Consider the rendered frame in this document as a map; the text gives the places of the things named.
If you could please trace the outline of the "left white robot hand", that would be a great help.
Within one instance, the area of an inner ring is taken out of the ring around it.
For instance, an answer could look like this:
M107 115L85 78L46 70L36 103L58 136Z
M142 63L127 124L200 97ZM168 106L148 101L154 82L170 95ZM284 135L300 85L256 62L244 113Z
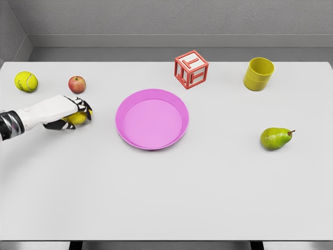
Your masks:
M83 112L89 121L92 119L92 108L79 97L57 95L38 103L37 106L44 112L42 124L49 130L75 130L76 127L72 122L64 120L64 117L75 113Z

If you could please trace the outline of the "yellow lemon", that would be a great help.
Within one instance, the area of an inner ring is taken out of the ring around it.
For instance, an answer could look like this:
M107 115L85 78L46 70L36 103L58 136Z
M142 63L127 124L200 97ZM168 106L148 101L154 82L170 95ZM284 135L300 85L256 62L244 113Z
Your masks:
M62 118L62 120L69 122L73 125L83 124L87 120L87 114L84 111L79 111L72 115Z

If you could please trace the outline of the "pink round plate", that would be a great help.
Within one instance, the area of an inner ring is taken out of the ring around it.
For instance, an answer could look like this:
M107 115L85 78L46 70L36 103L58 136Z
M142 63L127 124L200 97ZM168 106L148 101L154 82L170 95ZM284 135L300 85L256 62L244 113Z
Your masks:
M189 124L185 103L175 94L146 89L128 96L117 109L118 134L130 145L157 150L181 139Z

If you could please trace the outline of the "red apple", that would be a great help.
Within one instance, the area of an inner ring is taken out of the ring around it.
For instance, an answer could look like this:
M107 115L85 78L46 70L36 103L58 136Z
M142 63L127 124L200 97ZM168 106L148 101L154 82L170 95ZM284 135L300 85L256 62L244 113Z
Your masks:
M74 94L81 94L86 89L86 82L81 76L73 76L68 81L68 87Z

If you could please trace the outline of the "yellow-green tennis ball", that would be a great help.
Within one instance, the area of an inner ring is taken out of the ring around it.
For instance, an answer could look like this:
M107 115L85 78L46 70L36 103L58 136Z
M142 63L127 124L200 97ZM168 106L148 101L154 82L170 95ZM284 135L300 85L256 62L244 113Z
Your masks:
M14 83L17 89L23 92L33 92L37 89L38 80L34 74L22 71L16 74Z

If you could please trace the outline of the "red and white letter block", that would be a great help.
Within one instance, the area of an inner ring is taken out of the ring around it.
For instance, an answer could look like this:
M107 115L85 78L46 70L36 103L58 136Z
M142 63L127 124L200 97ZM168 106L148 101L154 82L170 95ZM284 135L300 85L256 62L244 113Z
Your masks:
M174 76L185 89L205 82L209 63L196 51L175 58Z

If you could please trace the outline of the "yellow cup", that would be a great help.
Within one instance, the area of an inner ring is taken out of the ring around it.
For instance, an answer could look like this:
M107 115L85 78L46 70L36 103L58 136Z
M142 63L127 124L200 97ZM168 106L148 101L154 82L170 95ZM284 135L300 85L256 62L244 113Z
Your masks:
M274 64L266 58L257 57L251 59L243 79L244 86L252 91L263 90L274 70Z

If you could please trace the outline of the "green pear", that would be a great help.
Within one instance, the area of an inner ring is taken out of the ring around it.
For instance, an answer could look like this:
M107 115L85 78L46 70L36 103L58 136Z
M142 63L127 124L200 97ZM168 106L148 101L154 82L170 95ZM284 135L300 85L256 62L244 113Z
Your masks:
M260 142L267 150L278 150L292 139L294 132L285 128L267 128L262 132Z

